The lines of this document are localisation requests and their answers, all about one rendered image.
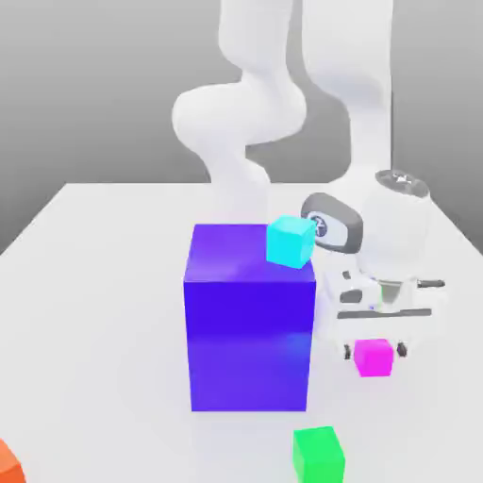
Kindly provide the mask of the small magenta cube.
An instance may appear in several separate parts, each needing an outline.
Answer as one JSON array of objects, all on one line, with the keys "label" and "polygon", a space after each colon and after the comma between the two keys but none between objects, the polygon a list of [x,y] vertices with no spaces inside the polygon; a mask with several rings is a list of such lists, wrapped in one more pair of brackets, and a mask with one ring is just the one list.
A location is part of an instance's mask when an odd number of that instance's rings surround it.
[{"label": "small magenta cube", "polygon": [[390,376],[393,360],[393,348],[387,340],[356,340],[354,362],[361,377]]}]

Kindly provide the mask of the small cyan cube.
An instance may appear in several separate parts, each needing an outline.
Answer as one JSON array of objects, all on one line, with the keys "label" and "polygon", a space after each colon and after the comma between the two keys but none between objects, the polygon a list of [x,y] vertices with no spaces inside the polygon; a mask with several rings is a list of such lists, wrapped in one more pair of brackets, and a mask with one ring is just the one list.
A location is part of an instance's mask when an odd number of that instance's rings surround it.
[{"label": "small cyan cube", "polygon": [[266,259],[269,262],[302,269],[310,260],[316,224],[310,219],[284,215],[266,229]]}]

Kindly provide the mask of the small green cube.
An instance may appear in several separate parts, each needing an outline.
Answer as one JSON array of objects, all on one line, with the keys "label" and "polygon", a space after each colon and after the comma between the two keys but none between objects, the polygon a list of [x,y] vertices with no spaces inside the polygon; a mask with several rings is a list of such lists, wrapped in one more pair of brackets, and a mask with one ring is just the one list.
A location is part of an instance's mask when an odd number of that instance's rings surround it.
[{"label": "small green cube", "polygon": [[343,483],[345,455],[332,426],[294,430],[292,463],[297,483]]}]

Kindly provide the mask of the large orange box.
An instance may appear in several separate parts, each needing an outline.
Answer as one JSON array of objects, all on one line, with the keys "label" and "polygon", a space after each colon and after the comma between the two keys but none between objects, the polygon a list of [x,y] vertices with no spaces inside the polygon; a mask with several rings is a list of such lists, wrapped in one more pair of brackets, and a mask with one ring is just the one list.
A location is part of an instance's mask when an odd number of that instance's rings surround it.
[{"label": "large orange box", "polygon": [[0,483],[26,483],[20,461],[0,439]]}]

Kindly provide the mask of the large purple box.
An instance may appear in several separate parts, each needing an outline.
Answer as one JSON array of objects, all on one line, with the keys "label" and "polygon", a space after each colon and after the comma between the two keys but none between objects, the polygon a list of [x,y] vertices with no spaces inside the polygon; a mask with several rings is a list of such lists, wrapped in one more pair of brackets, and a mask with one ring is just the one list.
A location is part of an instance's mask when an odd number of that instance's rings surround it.
[{"label": "large purple box", "polygon": [[183,294],[194,411],[307,408],[316,278],[311,263],[267,261],[266,230],[193,228]]}]

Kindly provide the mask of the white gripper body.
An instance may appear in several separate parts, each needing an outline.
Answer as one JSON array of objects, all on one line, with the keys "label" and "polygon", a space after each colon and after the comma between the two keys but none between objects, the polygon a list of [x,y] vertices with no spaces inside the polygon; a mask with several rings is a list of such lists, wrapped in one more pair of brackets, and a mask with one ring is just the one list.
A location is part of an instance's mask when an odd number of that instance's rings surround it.
[{"label": "white gripper body", "polygon": [[434,334],[431,308],[402,309],[396,312],[375,310],[342,310],[331,322],[331,337],[342,343],[356,340],[385,339],[398,342],[419,342]]}]

